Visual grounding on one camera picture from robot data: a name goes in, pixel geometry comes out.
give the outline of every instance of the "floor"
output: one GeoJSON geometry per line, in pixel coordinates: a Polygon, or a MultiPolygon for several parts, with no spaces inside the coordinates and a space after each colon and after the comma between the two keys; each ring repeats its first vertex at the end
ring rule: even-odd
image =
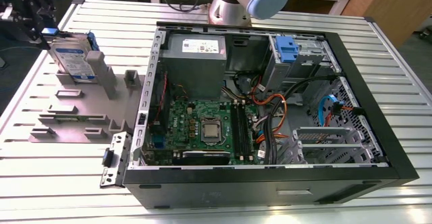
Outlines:
{"type": "MultiPolygon", "coordinates": [[[[65,13],[72,0],[54,0],[56,16],[60,20],[65,13]]],[[[149,2],[149,0],[113,0],[130,2],[149,2]]],[[[169,0],[170,3],[190,4],[194,0],[169,0]]],[[[6,66],[0,68],[0,113],[2,113],[16,89],[28,73],[28,70],[40,53],[34,48],[12,48],[29,46],[18,42],[10,42],[0,37],[0,58],[6,63],[6,66]]],[[[421,79],[425,87],[432,91],[432,43],[418,39],[417,35],[412,35],[405,44],[398,49],[410,68],[421,79]]]]}

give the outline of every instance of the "ram slot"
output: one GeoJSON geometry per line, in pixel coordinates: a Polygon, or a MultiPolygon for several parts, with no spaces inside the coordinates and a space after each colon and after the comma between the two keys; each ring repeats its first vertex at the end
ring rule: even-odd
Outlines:
{"type": "Polygon", "coordinates": [[[244,160],[249,159],[250,154],[250,144],[249,144],[249,130],[248,130],[248,117],[245,114],[244,105],[238,105],[237,107],[237,116],[238,116],[238,128],[240,128],[240,148],[241,148],[241,156],[244,156],[244,160]]]}
{"type": "Polygon", "coordinates": [[[234,156],[236,158],[242,158],[241,148],[240,148],[240,128],[238,128],[238,112],[237,105],[230,105],[230,128],[232,128],[232,142],[234,145],[234,156]]]}

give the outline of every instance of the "sticker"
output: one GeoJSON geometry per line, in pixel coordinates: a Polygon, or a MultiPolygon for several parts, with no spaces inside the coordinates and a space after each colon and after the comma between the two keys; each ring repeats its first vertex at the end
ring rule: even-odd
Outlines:
{"type": "Polygon", "coordinates": [[[182,41],[181,52],[218,53],[218,42],[217,40],[185,39],[182,41]]]}
{"type": "Polygon", "coordinates": [[[257,156],[258,158],[265,158],[265,151],[262,151],[262,150],[257,150],[257,154],[256,154],[256,156],[257,156]]]}
{"type": "Polygon", "coordinates": [[[94,73],[85,61],[82,50],[56,49],[61,64],[65,66],[70,76],[77,79],[94,79],[94,73]]]}
{"type": "Polygon", "coordinates": [[[258,85],[256,85],[257,89],[261,90],[261,92],[265,90],[265,86],[261,85],[261,83],[258,83],[258,85]]]}

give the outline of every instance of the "metal case frame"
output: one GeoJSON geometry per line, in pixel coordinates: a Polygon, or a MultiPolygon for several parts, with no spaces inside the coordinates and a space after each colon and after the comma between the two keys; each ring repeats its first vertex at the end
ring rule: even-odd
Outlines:
{"type": "Polygon", "coordinates": [[[217,25],[196,25],[181,23],[157,23],[160,29],[154,33],[153,49],[150,52],[149,66],[142,89],[142,100],[138,107],[137,126],[134,135],[142,135],[145,132],[148,103],[150,95],[145,90],[152,88],[157,54],[160,42],[162,41],[161,30],[169,32],[176,30],[181,33],[229,33],[236,31],[242,34],[282,34],[282,33],[306,33],[325,37],[330,44],[330,49],[344,77],[348,80],[353,95],[357,97],[358,105],[365,111],[365,118],[372,131],[381,145],[381,150],[386,156],[389,167],[357,167],[357,168],[266,168],[266,169],[197,169],[189,170],[177,168],[164,170],[137,170],[128,167],[122,179],[124,186],[130,190],[138,201],[149,208],[166,207],[217,207],[229,205],[280,205],[290,204],[290,199],[280,200],[268,198],[258,201],[260,188],[270,188],[274,191],[297,189],[301,185],[313,186],[337,186],[337,189],[328,188],[322,197],[305,201],[310,203],[342,203],[348,200],[369,193],[370,191],[390,186],[398,186],[418,178],[414,168],[409,162],[406,154],[400,146],[394,133],[385,120],[384,114],[374,101],[372,93],[361,78],[358,70],[350,59],[348,51],[342,45],[336,33],[310,32],[285,29],[260,29],[244,27],[226,27],[217,25]],[[198,195],[192,196],[194,189],[198,188],[198,195]],[[238,195],[226,198],[224,192],[230,193],[232,189],[245,189],[250,198],[236,201],[238,195]],[[181,192],[176,196],[168,196],[169,193],[181,192]],[[178,201],[178,199],[197,197],[197,202],[178,201]]]}

